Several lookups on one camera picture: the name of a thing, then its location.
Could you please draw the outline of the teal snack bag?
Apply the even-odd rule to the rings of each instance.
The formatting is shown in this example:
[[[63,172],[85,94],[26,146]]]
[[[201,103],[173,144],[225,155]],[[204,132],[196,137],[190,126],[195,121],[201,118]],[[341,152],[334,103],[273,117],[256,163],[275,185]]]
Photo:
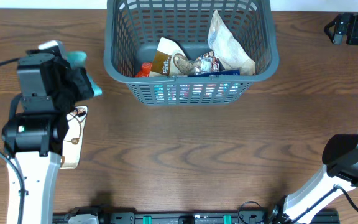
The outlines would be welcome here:
[[[85,68],[87,54],[83,51],[70,51],[67,52],[67,61],[70,63],[72,68]],[[92,76],[85,71],[86,76],[88,77],[89,82],[91,83],[92,90],[94,92],[94,97],[101,96],[103,94],[102,89],[96,84]]]

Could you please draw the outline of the orange spaghetti package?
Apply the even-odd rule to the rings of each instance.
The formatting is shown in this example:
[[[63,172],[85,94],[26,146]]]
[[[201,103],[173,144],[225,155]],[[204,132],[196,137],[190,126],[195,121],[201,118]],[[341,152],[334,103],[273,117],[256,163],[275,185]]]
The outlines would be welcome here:
[[[136,78],[149,77],[151,68],[152,68],[152,63],[143,63],[140,71],[137,73],[135,77]]]

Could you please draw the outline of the tissue pack bundle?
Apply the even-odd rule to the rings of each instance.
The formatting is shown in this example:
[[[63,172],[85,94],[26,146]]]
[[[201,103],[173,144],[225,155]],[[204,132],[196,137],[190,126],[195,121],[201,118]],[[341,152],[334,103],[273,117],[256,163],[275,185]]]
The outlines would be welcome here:
[[[161,84],[154,85],[153,91],[157,103],[228,103],[240,86],[240,83]]]

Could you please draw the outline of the cookie pouch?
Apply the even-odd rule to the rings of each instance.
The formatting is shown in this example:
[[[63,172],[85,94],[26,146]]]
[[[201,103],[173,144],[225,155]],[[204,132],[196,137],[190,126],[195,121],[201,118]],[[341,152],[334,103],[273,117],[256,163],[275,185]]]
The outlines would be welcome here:
[[[150,77],[201,76],[219,71],[219,59],[211,50],[190,60],[174,41],[162,37],[152,62]]]
[[[240,75],[255,75],[255,62],[234,38],[217,10],[211,18],[208,45],[225,70],[239,70]]]
[[[78,166],[87,115],[87,106],[77,106],[71,113],[67,114],[69,129],[63,140],[60,169],[75,169]]]

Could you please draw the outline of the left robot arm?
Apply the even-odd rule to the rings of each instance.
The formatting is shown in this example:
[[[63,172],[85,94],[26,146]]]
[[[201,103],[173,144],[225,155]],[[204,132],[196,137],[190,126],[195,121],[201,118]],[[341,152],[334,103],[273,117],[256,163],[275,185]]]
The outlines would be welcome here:
[[[67,115],[79,101],[94,97],[85,69],[86,54],[37,50],[21,58],[21,93],[11,101],[2,129],[9,155],[7,223],[51,223]]]

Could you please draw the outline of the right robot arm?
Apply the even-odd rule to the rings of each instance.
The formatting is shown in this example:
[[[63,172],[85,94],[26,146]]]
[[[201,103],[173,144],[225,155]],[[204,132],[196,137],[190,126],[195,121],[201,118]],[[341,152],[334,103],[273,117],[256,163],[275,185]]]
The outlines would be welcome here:
[[[337,15],[324,33],[333,44],[345,37],[348,45],[358,45],[358,14]],[[276,204],[265,223],[311,223],[338,196],[347,197],[358,188],[358,133],[334,135],[324,148],[322,162],[305,185]]]

